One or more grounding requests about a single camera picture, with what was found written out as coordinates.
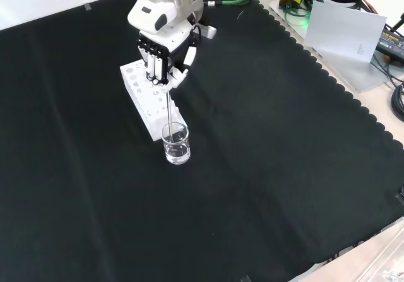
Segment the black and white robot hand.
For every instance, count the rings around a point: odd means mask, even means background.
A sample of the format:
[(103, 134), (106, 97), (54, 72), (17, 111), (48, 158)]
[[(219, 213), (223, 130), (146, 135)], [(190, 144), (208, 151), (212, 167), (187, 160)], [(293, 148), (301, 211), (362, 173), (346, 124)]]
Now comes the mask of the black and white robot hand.
[(164, 93), (177, 88), (186, 79), (201, 42), (195, 13), (181, 15), (174, 3), (137, 0), (128, 22), (139, 30), (137, 46), (146, 79)]

